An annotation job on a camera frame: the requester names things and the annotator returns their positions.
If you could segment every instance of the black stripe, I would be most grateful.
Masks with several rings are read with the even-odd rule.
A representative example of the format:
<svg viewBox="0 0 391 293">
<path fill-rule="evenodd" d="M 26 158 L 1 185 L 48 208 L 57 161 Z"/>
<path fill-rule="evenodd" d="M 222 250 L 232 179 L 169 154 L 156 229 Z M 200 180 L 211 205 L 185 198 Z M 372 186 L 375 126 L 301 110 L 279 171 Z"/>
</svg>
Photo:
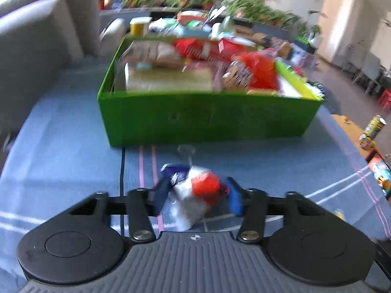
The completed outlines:
<svg viewBox="0 0 391 293">
<path fill-rule="evenodd" d="M 125 171 L 125 148 L 122 148 L 122 158 L 121 158 L 121 172 L 120 172 L 120 196 L 124 195 L 124 171 Z M 124 215 L 120 216 L 120 227 L 121 227 L 121 236 L 125 235 L 124 227 Z"/>
</svg>

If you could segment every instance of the green storage bin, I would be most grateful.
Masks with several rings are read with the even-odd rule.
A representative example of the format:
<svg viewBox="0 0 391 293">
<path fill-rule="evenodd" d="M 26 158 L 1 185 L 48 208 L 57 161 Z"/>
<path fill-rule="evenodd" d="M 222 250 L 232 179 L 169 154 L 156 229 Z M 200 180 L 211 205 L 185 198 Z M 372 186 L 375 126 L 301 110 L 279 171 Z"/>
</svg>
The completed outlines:
<svg viewBox="0 0 391 293">
<path fill-rule="evenodd" d="M 282 62 L 276 62 L 278 73 L 302 98 L 235 92 L 110 92 L 115 64 L 135 39 L 169 40 L 127 35 L 115 54 L 98 92 L 104 127 L 113 147 L 301 136 L 321 105 L 322 99 Z"/>
</svg>

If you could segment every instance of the red stool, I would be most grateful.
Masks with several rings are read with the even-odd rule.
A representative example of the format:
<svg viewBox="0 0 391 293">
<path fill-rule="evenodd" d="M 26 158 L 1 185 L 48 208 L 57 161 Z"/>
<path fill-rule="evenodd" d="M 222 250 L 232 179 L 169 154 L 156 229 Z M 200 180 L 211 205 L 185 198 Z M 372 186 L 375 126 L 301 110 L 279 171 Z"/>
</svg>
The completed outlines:
<svg viewBox="0 0 391 293">
<path fill-rule="evenodd" d="M 385 90 L 379 98 L 379 103 L 382 105 L 383 109 L 389 110 L 391 108 L 391 92 Z"/>
</svg>

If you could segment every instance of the gray sofa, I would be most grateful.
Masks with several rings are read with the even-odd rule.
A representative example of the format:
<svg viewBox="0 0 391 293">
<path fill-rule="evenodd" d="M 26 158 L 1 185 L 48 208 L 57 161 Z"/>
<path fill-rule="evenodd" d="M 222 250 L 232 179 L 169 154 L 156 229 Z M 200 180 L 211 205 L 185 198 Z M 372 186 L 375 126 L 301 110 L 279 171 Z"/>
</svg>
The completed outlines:
<svg viewBox="0 0 391 293">
<path fill-rule="evenodd" d="M 112 56 L 126 27 L 100 34 L 98 0 L 0 4 L 0 132 L 18 132 L 60 72 L 85 56 Z"/>
</svg>

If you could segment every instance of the blue tablecloth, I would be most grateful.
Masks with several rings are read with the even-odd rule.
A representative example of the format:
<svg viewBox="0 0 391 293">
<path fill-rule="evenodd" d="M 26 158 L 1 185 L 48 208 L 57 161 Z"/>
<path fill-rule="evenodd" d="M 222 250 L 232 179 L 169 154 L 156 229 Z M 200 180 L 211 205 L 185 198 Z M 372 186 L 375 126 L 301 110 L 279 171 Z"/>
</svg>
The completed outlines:
<svg viewBox="0 0 391 293">
<path fill-rule="evenodd" d="M 109 146 L 97 104 L 107 67 L 108 62 L 86 60 L 63 73 L 11 149 L 0 179 L 0 292 L 15 292 L 25 283 L 15 250 L 30 229 L 96 191 L 118 196 L 122 183 L 125 194 L 152 187 L 163 164 L 186 161 L 177 145 Z M 342 210 L 347 222 L 371 238 L 391 235 L 391 210 L 382 190 L 324 107 L 303 137 L 193 146 L 195 165 L 232 176 L 244 188 L 277 197 L 295 190 L 330 211 Z M 178 229 L 172 208 L 168 200 L 162 215 L 151 218 L 156 232 Z M 235 233 L 240 222 L 221 202 L 194 230 Z M 266 234 L 281 226 L 281 217 L 268 217 Z M 112 227 L 121 230 L 119 217 Z"/>
</svg>

